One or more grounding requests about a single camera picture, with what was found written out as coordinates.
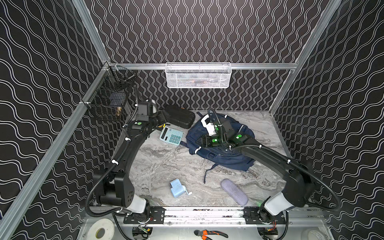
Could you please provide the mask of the teal calculator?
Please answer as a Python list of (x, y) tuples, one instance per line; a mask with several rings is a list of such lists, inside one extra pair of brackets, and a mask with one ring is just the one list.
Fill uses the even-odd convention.
[(182, 131), (165, 126), (162, 129), (159, 139), (165, 143), (178, 146), (182, 141), (183, 135), (184, 133)]

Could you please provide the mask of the navy blue backpack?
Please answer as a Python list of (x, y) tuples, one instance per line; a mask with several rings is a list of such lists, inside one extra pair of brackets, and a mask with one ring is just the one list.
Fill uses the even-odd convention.
[(223, 146), (220, 136), (210, 136), (202, 123), (203, 119), (209, 118), (208, 115), (202, 115), (200, 112), (197, 114), (200, 119), (189, 129), (186, 140), (181, 141), (181, 145), (188, 148), (191, 155), (198, 155), (213, 162), (211, 169), (222, 166), (246, 172), (254, 165), (254, 159)]

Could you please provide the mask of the light blue pencil sharpener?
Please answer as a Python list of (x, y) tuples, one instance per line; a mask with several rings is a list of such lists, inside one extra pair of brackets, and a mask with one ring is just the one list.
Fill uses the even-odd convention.
[(189, 192), (187, 190), (186, 186), (184, 186), (180, 182), (179, 179), (175, 179), (175, 180), (171, 181), (170, 185), (171, 185), (171, 192), (172, 192), (174, 198), (179, 198), (184, 193), (186, 193), (188, 196), (190, 196), (192, 194), (192, 192)]

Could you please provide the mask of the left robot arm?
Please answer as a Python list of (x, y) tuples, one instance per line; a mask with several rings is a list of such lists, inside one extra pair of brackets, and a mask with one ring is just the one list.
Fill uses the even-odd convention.
[(85, 211), (90, 217), (132, 214), (140, 219), (150, 218), (150, 204), (136, 195), (130, 180), (130, 171), (140, 147), (167, 120), (153, 101), (139, 100), (136, 85), (133, 89), (136, 107), (130, 120), (122, 128), (123, 141), (116, 149), (108, 168), (94, 176), (94, 185), (86, 198)]

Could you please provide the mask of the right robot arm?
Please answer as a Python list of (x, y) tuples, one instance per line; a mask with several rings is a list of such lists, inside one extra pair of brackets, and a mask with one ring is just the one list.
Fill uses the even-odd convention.
[[(202, 137), (205, 148), (219, 147), (228, 153), (249, 157), (278, 174), (285, 182), (284, 189), (272, 197), (268, 197), (259, 207), (258, 215), (263, 223), (270, 223), (283, 211), (305, 205), (325, 211), (339, 211), (340, 197), (313, 170), (295, 159), (268, 148), (254, 137), (242, 131), (236, 131), (230, 120), (221, 118), (213, 109), (208, 109), (209, 120), (202, 120), (208, 134)], [(319, 183), (328, 190), (335, 201), (335, 206), (327, 207), (309, 202), (310, 196)]]

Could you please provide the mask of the black zippered case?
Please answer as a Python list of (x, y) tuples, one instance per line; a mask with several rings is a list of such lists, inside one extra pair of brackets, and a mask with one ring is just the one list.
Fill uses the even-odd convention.
[(168, 123), (183, 129), (189, 129), (195, 121), (195, 113), (180, 108), (176, 105), (168, 105), (162, 110)]

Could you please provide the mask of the purple glasses case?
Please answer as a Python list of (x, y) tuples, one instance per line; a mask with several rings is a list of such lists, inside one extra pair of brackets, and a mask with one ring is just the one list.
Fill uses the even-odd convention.
[(221, 187), (238, 205), (245, 206), (248, 203), (247, 195), (231, 180), (222, 180)]

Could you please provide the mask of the white tape roll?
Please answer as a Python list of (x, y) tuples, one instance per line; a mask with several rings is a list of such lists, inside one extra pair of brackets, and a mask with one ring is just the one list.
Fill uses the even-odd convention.
[(90, 227), (86, 240), (112, 240), (114, 235), (115, 224), (109, 219), (101, 219)]

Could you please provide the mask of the white roll right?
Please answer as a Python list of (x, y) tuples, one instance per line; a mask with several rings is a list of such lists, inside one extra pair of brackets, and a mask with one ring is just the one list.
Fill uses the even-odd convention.
[(327, 237), (317, 229), (304, 230), (301, 234), (301, 240), (326, 240)]

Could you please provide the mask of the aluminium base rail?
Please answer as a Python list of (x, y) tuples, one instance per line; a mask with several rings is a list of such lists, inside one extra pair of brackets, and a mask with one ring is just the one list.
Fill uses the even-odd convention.
[(289, 216), (280, 213), (263, 223), (257, 207), (152, 207), (151, 216), (144, 222), (133, 215), (119, 217), (121, 226), (137, 227), (271, 227), (285, 224), (293, 227), (321, 227), (326, 225), (323, 212), (316, 208), (295, 208)]

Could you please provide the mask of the orange handled pliers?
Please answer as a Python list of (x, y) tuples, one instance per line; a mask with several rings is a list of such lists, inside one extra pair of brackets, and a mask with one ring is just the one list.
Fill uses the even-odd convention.
[(224, 238), (229, 238), (229, 236), (226, 233), (223, 233), (221, 231), (208, 231), (208, 230), (194, 230), (194, 234), (198, 237), (201, 237), (202, 240), (212, 240), (209, 236), (222, 236)]

